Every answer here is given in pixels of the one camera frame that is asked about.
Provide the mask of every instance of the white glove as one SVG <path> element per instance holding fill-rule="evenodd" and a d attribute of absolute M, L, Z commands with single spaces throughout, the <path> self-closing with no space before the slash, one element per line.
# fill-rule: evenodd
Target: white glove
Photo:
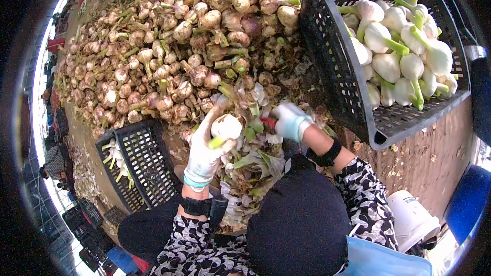
<path fill-rule="evenodd" d="M 282 103 L 271 113 L 278 118 L 274 127 L 276 133 L 298 143 L 302 141 L 304 131 L 314 124 L 312 118 L 293 103 Z"/>
<path fill-rule="evenodd" d="M 225 143 L 214 150 L 208 148 L 211 139 L 210 129 L 212 123 L 224 111 L 225 103 L 218 102 L 199 125 L 191 138 L 189 161 L 184 169 L 184 182 L 195 192 L 201 192 L 212 180 L 220 163 L 220 157 L 237 145 L 234 139 L 227 139 Z"/>

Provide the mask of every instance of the black pants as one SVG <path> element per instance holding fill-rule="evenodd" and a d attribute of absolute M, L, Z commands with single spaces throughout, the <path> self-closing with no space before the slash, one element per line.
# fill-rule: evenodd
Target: black pants
<path fill-rule="evenodd" d="M 346 235 L 351 227 L 346 205 L 335 186 L 303 155 L 291 161 L 290 171 L 249 220 L 250 265 L 261 275 L 334 274 L 347 257 Z M 118 231 L 121 246 L 157 264 L 178 206 L 174 197 L 163 206 L 127 217 Z"/>

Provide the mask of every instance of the ground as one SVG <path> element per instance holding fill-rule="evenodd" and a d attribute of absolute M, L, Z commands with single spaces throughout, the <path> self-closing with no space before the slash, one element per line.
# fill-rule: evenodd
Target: ground
<path fill-rule="evenodd" d="M 91 0 L 86 11 L 90 12 L 94 4 L 100 3 L 101 0 Z M 85 16 L 79 18 L 77 14 L 78 8 L 75 8 L 70 15 L 67 40 L 75 34 L 78 24 L 85 20 Z M 70 124 L 69 137 L 80 149 L 87 150 L 88 157 L 84 157 L 84 162 L 94 173 L 96 184 L 109 202 L 109 206 L 99 205 L 100 212 L 104 213 L 116 205 L 128 213 L 103 169 L 90 128 L 80 120 L 75 120 L 72 104 L 64 106 Z M 471 109 L 469 97 L 447 116 L 426 128 L 426 132 L 419 131 L 397 143 L 393 149 L 374 151 L 369 145 L 360 143 L 347 129 L 338 132 L 338 135 L 349 150 L 372 164 L 378 177 L 387 186 L 388 194 L 408 190 L 442 222 L 445 207 L 471 159 Z M 177 151 L 183 145 L 178 136 L 165 140 L 170 150 Z M 186 163 L 186 159 L 177 160 L 174 157 L 172 161 L 174 165 Z M 111 234 L 111 237 L 117 242 L 115 235 Z"/>

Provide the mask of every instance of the plastic crate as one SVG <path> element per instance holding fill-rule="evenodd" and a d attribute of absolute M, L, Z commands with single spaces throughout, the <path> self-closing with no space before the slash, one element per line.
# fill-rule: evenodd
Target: plastic crate
<path fill-rule="evenodd" d="M 474 28 L 470 22 L 469 16 L 462 8 L 459 9 L 457 6 L 457 2 L 455 0 L 443 0 L 449 11 L 451 16 L 454 19 L 454 22 L 459 31 L 462 43 L 464 46 L 467 45 L 478 45 L 476 40 L 476 33 L 474 32 Z"/>
<path fill-rule="evenodd" d="M 102 146 L 116 138 L 123 159 L 132 175 L 135 185 L 128 189 L 129 181 L 122 177 L 116 183 L 119 169 L 104 165 L 109 180 L 129 211 L 153 208 L 177 194 L 179 180 L 162 139 L 162 126 L 157 120 L 144 120 L 126 127 L 106 132 L 96 142 L 101 160 L 109 156 Z"/>
<path fill-rule="evenodd" d="M 102 215 L 97 210 L 96 206 L 93 203 L 88 201 L 87 199 L 79 199 L 79 205 L 82 207 L 82 211 L 84 212 L 84 216 L 87 218 L 89 223 L 93 227 L 99 227 L 102 224 Z"/>
<path fill-rule="evenodd" d="M 333 117 L 375 150 L 384 149 L 413 135 L 444 116 L 470 95 L 470 79 L 462 42 L 443 0 L 420 0 L 433 15 L 454 55 L 452 71 L 462 74 L 451 98 L 432 97 L 419 111 L 394 104 L 372 111 L 366 83 L 349 34 L 336 5 L 349 6 L 358 0 L 304 0 L 300 31 L 311 53 L 314 71 L 321 82 L 318 97 Z"/>
<path fill-rule="evenodd" d="M 109 156 L 109 150 L 102 150 L 102 146 L 108 144 L 110 139 L 112 138 L 115 138 L 114 130 L 110 130 L 104 133 L 95 144 L 101 161 Z M 135 187 L 128 189 L 129 181 L 126 179 L 126 177 L 121 177 L 119 182 L 116 182 L 116 178 L 119 175 L 120 169 L 117 166 L 114 166 L 112 169 L 110 169 L 109 165 L 110 162 L 104 164 L 104 169 L 106 170 L 106 174 L 109 177 L 109 181 L 111 181 L 114 190 L 118 194 L 119 199 L 121 199 L 121 201 L 125 205 L 126 209 L 131 212 L 145 210 L 147 208 L 147 205 L 138 189 Z"/>
<path fill-rule="evenodd" d="M 95 258 L 92 253 L 87 249 L 82 249 L 79 252 L 79 257 L 90 268 L 91 271 L 96 272 L 99 268 L 99 260 Z"/>
<path fill-rule="evenodd" d="M 104 213 L 104 218 L 114 226 L 118 227 L 119 224 L 121 224 L 126 218 L 126 214 L 121 211 L 118 206 L 114 206 L 113 208 L 109 209 L 108 212 Z"/>

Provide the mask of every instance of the work glove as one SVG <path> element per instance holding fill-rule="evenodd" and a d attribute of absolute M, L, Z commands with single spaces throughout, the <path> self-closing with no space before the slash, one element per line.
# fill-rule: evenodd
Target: work glove
<path fill-rule="evenodd" d="M 212 123 L 220 117 L 225 102 L 218 101 L 191 137 L 189 161 L 184 169 L 184 182 L 195 192 L 201 192 L 212 180 L 220 163 L 220 157 L 237 146 L 237 141 L 227 139 L 219 148 L 209 149 Z"/>
<path fill-rule="evenodd" d="M 314 120 L 293 103 L 282 103 L 271 113 L 278 118 L 274 130 L 283 138 L 292 139 L 298 143 L 304 137 L 304 131 L 314 124 Z"/>

